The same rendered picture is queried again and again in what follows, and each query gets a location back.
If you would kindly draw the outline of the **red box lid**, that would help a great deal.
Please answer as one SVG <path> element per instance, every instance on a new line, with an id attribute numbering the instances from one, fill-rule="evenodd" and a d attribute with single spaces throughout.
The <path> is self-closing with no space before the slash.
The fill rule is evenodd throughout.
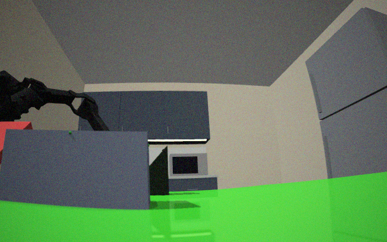
<path id="1" fill-rule="evenodd" d="M 0 164 L 6 129 L 33 129 L 31 122 L 0 122 Z"/>

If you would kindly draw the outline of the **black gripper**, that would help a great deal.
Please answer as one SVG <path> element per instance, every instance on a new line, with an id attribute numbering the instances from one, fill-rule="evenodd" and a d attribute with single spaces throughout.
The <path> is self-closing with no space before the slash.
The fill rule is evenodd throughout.
<path id="1" fill-rule="evenodd" d="M 29 100 L 19 92 L 7 95 L 5 90 L 13 90 L 11 77 L 6 73 L 0 74 L 0 122 L 14 122 L 21 119 L 21 114 L 29 112 Z"/>

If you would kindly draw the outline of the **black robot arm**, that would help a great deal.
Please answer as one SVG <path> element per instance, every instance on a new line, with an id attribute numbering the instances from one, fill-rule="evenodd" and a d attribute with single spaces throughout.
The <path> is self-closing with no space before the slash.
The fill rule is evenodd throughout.
<path id="1" fill-rule="evenodd" d="M 12 89 L 11 91 L 5 90 L 7 95 L 13 95 L 17 92 L 26 95 L 29 100 L 29 109 L 31 107 L 40 109 L 41 106 L 46 103 L 66 104 L 68 105 L 74 114 L 86 119 L 95 131 L 110 131 L 103 122 L 102 118 L 98 115 L 99 108 L 95 100 L 84 93 L 75 93 L 72 90 L 58 90 L 50 89 L 45 86 L 41 81 L 37 81 L 32 78 L 24 78 L 22 82 L 19 82 L 13 76 L 6 71 L 1 71 L 0 74 L 8 74 L 11 77 Z M 31 85 L 30 85 L 31 84 Z M 29 87 L 30 85 L 30 87 Z M 29 88 L 28 88 L 29 87 Z M 78 110 L 76 110 L 72 102 L 74 98 L 85 98 Z"/>

